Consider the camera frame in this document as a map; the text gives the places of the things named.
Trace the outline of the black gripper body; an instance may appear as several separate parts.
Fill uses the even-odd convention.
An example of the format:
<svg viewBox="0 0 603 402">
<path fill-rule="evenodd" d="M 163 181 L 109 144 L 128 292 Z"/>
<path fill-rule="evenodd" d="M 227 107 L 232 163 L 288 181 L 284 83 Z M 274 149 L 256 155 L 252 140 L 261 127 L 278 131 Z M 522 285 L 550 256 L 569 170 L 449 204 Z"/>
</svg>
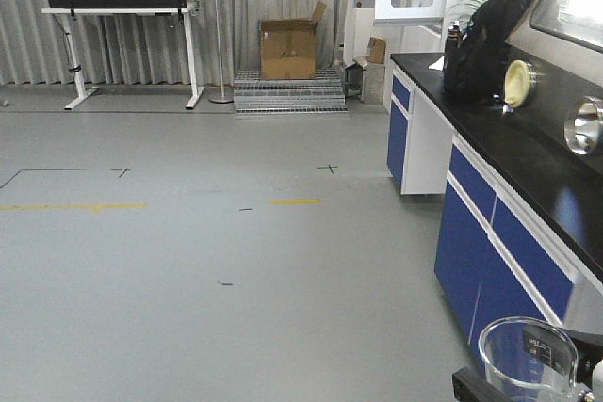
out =
<svg viewBox="0 0 603 402">
<path fill-rule="evenodd" d="M 592 393 L 592 401 L 602 400 L 602 335 L 563 329 L 578 352 L 575 383 Z"/>
</svg>

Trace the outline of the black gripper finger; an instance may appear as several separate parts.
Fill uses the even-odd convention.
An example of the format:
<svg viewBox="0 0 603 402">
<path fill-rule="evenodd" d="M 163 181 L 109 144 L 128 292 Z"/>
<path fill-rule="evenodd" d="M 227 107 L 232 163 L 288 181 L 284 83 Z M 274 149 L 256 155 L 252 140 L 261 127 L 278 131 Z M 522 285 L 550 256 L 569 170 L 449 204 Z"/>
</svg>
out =
<svg viewBox="0 0 603 402">
<path fill-rule="evenodd" d="M 460 402 L 510 402 L 511 399 L 495 388 L 477 371 L 463 367 L 451 376 L 453 395 Z"/>
</svg>

